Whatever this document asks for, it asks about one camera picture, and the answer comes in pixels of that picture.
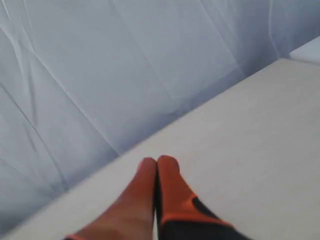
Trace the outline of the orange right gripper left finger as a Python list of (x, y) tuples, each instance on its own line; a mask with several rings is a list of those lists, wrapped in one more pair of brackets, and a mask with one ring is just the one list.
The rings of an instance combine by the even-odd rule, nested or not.
[(130, 183), (96, 220), (66, 240), (151, 240), (154, 227), (156, 161), (144, 158)]

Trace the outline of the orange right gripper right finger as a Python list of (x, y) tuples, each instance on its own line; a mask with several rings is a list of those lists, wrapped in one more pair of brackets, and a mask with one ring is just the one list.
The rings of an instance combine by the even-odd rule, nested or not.
[(159, 240), (231, 240), (233, 226), (208, 210), (168, 155), (157, 160), (156, 216)]

